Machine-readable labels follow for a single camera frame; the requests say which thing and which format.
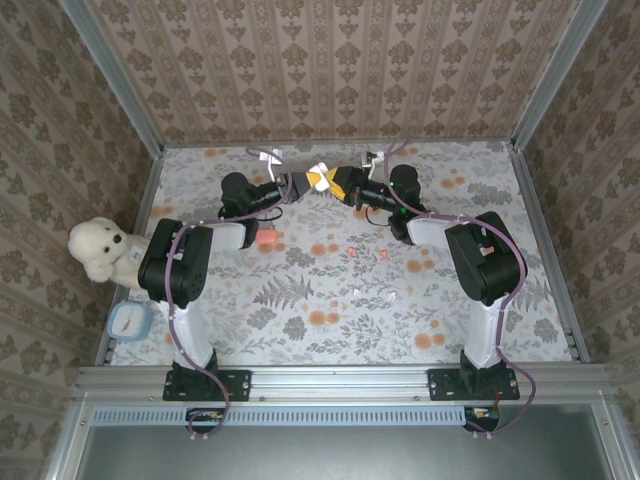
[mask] white teddy bear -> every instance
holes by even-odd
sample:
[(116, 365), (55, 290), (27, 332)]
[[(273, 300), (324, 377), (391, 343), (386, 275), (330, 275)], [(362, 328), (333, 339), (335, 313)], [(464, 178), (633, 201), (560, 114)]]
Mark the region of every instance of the white teddy bear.
[(103, 217), (80, 223), (69, 233), (69, 252), (84, 265), (89, 279), (128, 288), (140, 288), (138, 269), (148, 246), (146, 238), (127, 235)]

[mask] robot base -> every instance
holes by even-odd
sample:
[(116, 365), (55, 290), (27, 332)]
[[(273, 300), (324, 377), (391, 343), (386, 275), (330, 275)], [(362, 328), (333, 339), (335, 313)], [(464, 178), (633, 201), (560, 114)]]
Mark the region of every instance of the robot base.
[[(215, 350), (205, 369), (220, 379), (232, 402), (249, 401), (251, 370), (219, 370)], [(173, 362), (162, 399), (167, 402), (223, 402), (224, 396), (209, 377)]]
[(434, 368), (427, 372), (431, 400), (518, 400), (515, 372), (504, 362), (476, 368), (460, 353), (460, 368)]

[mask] floral tablecloth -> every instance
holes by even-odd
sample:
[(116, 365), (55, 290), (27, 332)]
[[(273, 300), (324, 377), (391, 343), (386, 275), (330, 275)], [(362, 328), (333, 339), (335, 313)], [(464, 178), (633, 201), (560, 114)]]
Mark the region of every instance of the floral tablecloth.
[[(293, 169), (317, 162), (359, 165), (364, 149), (386, 145), (284, 146)], [(500, 214), (529, 265), (524, 291), (505, 324), (504, 350), (514, 360), (570, 360), (503, 142), (421, 143), (393, 163), (418, 170), (427, 208), (443, 213)], [(169, 149), (147, 228), (160, 218), (215, 217), (220, 180), (240, 171), (260, 184), (264, 162), (244, 148)], [(375, 180), (382, 180), (382, 169)], [(447, 250), (410, 247), (388, 227), (367, 222), (327, 193), (283, 207), (279, 241), (212, 254), (201, 309), (224, 365), (456, 362), (469, 326), (470, 300)], [(371, 220), (386, 224), (384, 212)], [(144, 292), (133, 300), (148, 301)], [(113, 365), (165, 365), (173, 358), (166, 320), (154, 308), (148, 338), (118, 343)]]

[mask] orange object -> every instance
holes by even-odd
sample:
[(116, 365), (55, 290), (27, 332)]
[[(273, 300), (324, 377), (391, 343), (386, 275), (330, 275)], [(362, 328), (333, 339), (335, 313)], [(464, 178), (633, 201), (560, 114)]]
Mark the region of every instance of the orange object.
[(264, 228), (256, 233), (256, 243), (258, 245), (273, 245), (278, 242), (278, 232), (275, 228)]

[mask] wall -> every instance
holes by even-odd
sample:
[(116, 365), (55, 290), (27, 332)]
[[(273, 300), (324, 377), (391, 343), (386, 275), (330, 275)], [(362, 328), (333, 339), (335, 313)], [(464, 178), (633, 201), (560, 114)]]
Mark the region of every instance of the wall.
[(611, 0), (525, 156), (595, 361), (640, 439), (640, 2)]
[(68, 231), (132, 227), (149, 167), (57, 2), (0, 2), (0, 478), (38, 476), (109, 309)]
[(577, 0), (90, 0), (167, 143), (508, 137)]

